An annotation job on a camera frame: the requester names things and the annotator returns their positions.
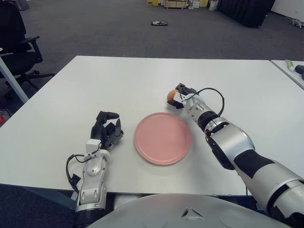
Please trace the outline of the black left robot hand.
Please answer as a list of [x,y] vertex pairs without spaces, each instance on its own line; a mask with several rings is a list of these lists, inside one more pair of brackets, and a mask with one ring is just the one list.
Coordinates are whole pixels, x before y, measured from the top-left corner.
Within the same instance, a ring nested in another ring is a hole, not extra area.
[[91,130],[90,139],[86,144],[88,154],[99,150],[109,150],[123,136],[119,114],[100,111]]

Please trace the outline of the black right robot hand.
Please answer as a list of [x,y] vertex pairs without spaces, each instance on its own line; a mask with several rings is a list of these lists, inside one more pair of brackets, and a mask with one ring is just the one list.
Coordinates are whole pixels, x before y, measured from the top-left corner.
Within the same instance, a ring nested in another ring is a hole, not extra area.
[[167,95],[167,103],[174,106],[176,109],[184,108],[186,104],[186,96],[192,95],[197,91],[193,88],[188,88],[184,84],[179,83],[175,89],[171,90]]

